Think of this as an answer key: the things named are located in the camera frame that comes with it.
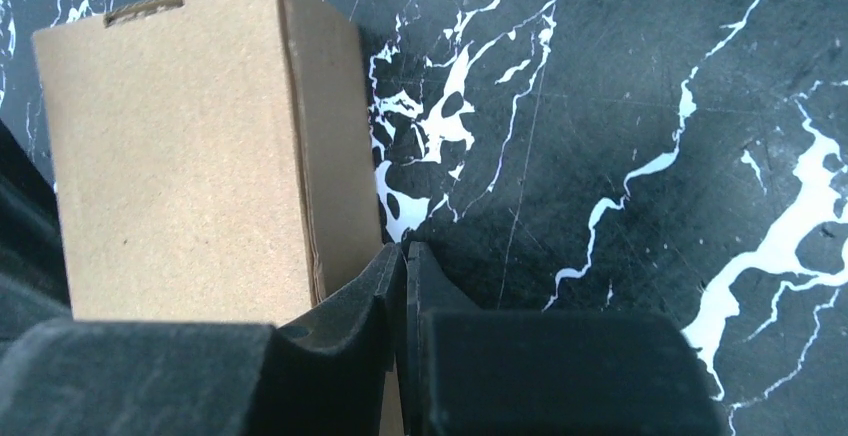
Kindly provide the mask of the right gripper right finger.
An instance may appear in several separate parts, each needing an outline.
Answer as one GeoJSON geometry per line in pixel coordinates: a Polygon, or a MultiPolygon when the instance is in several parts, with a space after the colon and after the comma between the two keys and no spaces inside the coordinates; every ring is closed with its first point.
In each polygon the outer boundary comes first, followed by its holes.
{"type": "Polygon", "coordinates": [[[486,310],[409,246],[411,435],[718,435],[692,348],[665,317],[486,310]]]}

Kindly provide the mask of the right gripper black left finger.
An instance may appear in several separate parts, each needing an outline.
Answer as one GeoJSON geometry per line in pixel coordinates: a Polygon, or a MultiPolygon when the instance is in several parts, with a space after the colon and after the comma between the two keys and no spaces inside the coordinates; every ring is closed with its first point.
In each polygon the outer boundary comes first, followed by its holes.
{"type": "Polygon", "coordinates": [[[402,249],[268,324],[54,319],[1,361],[5,435],[375,435],[402,249]]]}

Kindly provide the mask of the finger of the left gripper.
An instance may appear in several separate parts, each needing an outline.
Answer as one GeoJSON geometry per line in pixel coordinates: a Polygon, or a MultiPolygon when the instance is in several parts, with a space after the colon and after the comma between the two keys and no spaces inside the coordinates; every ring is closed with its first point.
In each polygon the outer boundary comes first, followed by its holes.
{"type": "Polygon", "coordinates": [[[71,316],[56,197],[1,127],[1,351],[33,326],[71,316]]]}

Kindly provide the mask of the brown cardboard box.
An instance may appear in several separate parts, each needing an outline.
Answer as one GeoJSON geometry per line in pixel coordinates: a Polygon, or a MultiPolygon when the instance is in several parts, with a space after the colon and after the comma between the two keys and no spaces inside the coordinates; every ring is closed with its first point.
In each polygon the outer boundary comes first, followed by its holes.
{"type": "Polygon", "coordinates": [[[323,0],[35,32],[72,321],[281,327],[385,246],[359,33],[323,0]]]}

